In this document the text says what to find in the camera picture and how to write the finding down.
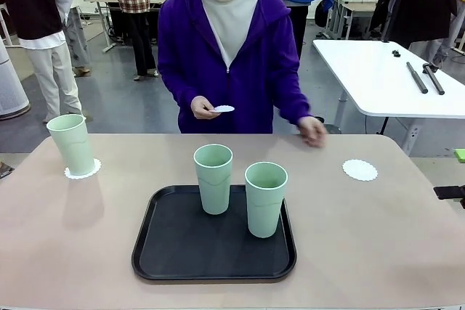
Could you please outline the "person's left hand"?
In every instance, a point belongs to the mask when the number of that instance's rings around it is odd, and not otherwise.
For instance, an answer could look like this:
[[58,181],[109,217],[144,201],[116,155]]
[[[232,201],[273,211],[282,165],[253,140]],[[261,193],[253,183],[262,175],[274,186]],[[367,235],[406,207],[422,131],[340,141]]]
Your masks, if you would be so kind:
[[323,147],[326,141],[326,128],[312,116],[300,118],[297,128],[303,141],[310,147]]

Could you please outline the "person's right hand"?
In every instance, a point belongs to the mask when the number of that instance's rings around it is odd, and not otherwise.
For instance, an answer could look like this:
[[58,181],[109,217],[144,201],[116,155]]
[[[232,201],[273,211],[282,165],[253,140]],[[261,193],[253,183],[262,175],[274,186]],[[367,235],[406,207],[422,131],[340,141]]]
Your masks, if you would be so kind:
[[218,113],[207,98],[203,96],[194,97],[190,107],[194,117],[198,120],[211,120],[220,116],[220,113]]

